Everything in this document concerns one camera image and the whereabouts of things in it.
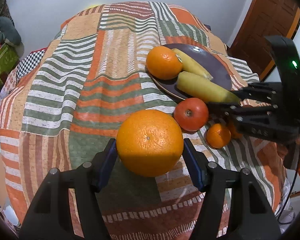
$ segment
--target black cable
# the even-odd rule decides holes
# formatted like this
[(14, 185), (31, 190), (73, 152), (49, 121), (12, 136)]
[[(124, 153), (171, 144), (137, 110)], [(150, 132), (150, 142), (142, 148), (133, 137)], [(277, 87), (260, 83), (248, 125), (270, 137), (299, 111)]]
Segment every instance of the black cable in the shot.
[(288, 197), (287, 197), (286, 201), (284, 202), (284, 205), (283, 205), (283, 207), (282, 207), (282, 209), (281, 209), (281, 211), (280, 211), (280, 213), (279, 213), (279, 215), (278, 215), (278, 218), (277, 218), (277, 221), (278, 221), (279, 224), (281, 224), (281, 225), (288, 225), (288, 224), (291, 224), (292, 221), (293, 221), (293, 220), (292, 220), (291, 222), (281, 223), (279, 220), (280, 220), (280, 217), (281, 217), (281, 215), (282, 215), (282, 212), (284, 211), (284, 208), (286, 207), (286, 205), (287, 205), (287, 203), (288, 203), (288, 200), (289, 200), (289, 198), (290, 198), (292, 189), (293, 189), (294, 184), (295, 184), (295, 182), (296, 182), (297, 175), (298, 175), (299, 164), (300, 164), (300, 148), (299, 148), (299, 156), (298, 156), (298, 163), (297, 163), (296, 173), (294, 174), (293, 181), (292, 181), (292, 184), (291, 184), (291, 188), (290, 188), (289, 193), (288, 193)]

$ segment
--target stuffed toy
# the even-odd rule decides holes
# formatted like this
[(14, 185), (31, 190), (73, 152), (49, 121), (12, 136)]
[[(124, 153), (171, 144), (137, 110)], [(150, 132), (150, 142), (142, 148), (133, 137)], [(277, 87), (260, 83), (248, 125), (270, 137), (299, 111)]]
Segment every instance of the stuffed toy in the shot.
[(16, 47), (21, 43), (21, 37), (11, 20), (0, 16), (0, 44), (2, 43)]

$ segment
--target green box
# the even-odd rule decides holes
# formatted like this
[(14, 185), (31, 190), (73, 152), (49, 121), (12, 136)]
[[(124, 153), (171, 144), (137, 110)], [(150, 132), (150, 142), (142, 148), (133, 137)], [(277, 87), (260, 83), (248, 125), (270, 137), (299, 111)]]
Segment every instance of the green box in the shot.
[[(8, 44), (4, 44), (0, 48), (0, 75), (6, 73), (7, 75), (15, 66), (17, 60), (19, 59), (15, 50)], [(2, 87), (3, 82), (0, 79), (0, 87)]]

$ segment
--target red tomato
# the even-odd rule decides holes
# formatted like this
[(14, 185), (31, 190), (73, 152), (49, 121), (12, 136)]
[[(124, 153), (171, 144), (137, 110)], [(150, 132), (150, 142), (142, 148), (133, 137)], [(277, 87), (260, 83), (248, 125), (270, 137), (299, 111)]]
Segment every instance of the red tomato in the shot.
[(188, 98), (177, 105), (173, 117), (182, 129), (195, 132), (206, 124), (209, 112), (201, 99)]

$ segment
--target screw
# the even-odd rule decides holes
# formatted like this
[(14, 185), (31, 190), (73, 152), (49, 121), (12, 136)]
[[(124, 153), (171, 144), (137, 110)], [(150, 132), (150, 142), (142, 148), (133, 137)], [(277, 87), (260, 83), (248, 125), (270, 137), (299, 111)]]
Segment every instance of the screw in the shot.
[(250, 171), (249, 169), (247, 169), (247, 168), (243, 168), (241, 171), (242, 171), (243, 174), (246, 174), (246, 175), (250, 174), (250, 172), (251, 172), (251, 171)]
[(218, 165), (215, 162), (209, 162), (208, 166), (212, 169), (216, 168)]
[(92, 165), (91, 162), (85, 162), (82, 166), (84, 168), (89, 168), (91, 165)]
[(58, 172), (58, 169), (52, 168), (49, 172), (50, 172), (50, 174), (56, 174)]

